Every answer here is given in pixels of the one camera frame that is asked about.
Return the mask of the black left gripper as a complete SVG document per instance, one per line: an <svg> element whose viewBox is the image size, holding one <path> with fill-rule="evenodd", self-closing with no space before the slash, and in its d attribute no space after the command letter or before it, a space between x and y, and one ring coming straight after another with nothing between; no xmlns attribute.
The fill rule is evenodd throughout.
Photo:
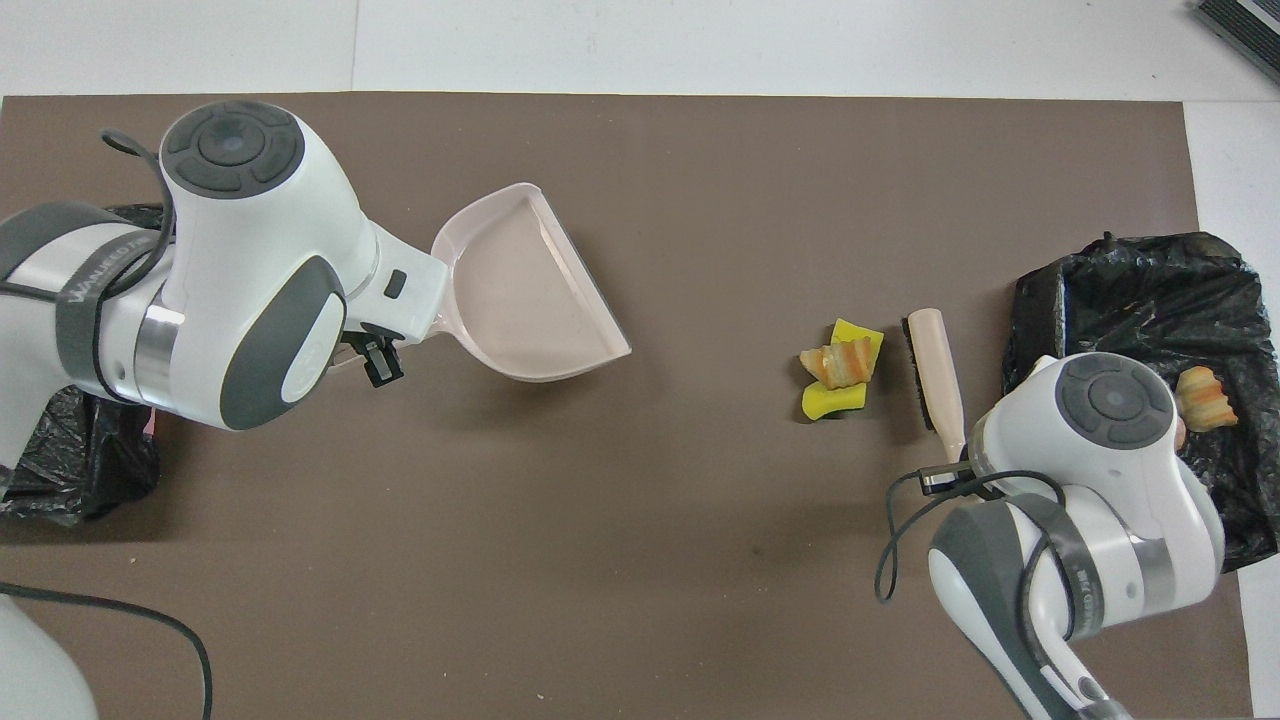
<svg viewBox="0 0 1280 720"><path fill-rule="evenodd" d="M364 359L364 370L374 388L381 388L404 375L394 341L367 331L340 332L340 343Z"/></svg>

